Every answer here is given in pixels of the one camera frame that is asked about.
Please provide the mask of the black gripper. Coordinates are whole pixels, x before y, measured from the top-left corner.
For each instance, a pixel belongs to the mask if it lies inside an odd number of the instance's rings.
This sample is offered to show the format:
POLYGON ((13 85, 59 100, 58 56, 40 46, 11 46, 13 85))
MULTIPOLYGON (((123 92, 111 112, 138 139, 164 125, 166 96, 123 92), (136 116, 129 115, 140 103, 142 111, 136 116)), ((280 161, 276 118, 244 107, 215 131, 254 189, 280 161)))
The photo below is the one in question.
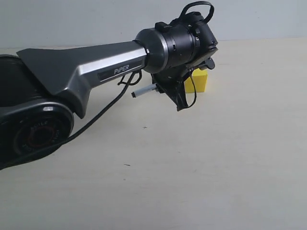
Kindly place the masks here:
POLYGON ((152 83, 160 93, 165 93, 175 103, 177 111, 188 107, 184 81, 195 69, 213 69, 214 51, 191 52, 169 51, 151 54, 152 83))

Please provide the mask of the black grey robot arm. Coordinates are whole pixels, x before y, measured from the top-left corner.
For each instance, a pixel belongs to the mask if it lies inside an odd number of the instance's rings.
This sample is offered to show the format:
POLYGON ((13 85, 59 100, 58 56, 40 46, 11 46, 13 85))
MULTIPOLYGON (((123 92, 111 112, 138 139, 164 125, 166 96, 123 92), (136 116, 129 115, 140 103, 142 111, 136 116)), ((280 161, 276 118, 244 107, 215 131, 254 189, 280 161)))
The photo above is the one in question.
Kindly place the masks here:
POLYGON ((0 57, 0 167, 36 161, 81 134, 74 117, 86 114, 93 88, 118 80, 125 89, 150 73, 148 91, 188 108, 184 81, 213 69, 217 41, 210 16, 180 15, 158 22, 132 41, 70 49, 28 48, 0 57))

